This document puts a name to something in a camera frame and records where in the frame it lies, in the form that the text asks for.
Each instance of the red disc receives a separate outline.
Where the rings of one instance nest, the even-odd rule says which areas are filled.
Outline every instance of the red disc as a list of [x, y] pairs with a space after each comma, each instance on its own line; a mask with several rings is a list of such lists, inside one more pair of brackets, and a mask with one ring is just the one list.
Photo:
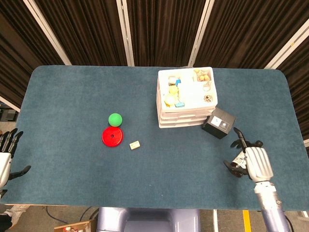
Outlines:
[[108, 127], [102, 133], [102, 142], [106, 146], [118, 146], [123, 138], [124, 134], [119, 127]]

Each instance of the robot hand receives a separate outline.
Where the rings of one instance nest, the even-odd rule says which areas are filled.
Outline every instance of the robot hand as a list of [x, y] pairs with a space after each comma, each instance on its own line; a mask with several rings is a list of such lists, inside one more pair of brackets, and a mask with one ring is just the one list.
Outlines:
[[267, 231], [289, 232], [276, 188], [270, 183], [274, 174], [267, 152], [262, 148], [263, 143], [258, 140], [252, 144], [245, 140], [240, 130], [234, 128], [234, 131], [239, 139], [234, 141], [231, 147], [237, 146], [237, 148], [242, 148], [242, 151], [233, 162], [229, 163], [225, 160], [225, 166], [233, 175], [237, 177], [248, 175], [255, 182], [254, 192], [261, 206]]
[[[17, 143], [23, 135], [22, 131], [15, 135], [16, 132], [17, 128], [11, 132], [6, 132], [3, 135], [0, 135], [0, 188], [5, 186], [8, 180], [13, 180], [17, 177], [23, 176], [31, 168], [31, 166], [27, 166], [20, 172], [10, 173]], [[6, 193], [6, 190], [0, 192], [0, 198], [4, 193]]]

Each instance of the blue carpet table surface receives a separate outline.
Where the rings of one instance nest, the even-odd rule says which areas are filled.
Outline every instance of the blue carpet table surface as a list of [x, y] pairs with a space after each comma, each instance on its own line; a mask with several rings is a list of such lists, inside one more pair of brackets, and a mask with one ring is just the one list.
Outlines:
[[[148, 208], [259, 209], [247, 176], [223, 160], [239, 150], [200, 126], [160, 129], [156, 83], [162, 67], [41, 66], [17, 122], [24, 131], [2, 203]], [[284, 210], [309, 209], [309, 159], [285, 76], [278, 70], [213, 69], [218, 107], [267, 150]], [[101, 140], [108, 116], [123, 117], [124, 140]], [[130, 150], [139, 140], [141, 147]]]

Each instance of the green ball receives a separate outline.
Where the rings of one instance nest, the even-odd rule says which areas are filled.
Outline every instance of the green ball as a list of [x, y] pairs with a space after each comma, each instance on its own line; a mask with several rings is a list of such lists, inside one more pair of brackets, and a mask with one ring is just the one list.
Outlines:
[[119, 127], [122, 123], [122, 117], [120, 114], [118, 113], [112, 113], [109, 117], [108, 117], [108, 123], [112, 126], [112, 127]]

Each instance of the stacked plastic drawers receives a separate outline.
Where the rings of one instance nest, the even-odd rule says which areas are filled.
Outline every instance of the stacked plastic drawers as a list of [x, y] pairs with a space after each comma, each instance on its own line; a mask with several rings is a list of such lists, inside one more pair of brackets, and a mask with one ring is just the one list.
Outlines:
[[201, 125], [217, 103], [211, 67], [159, 71], [156, 105], [160, 128]]

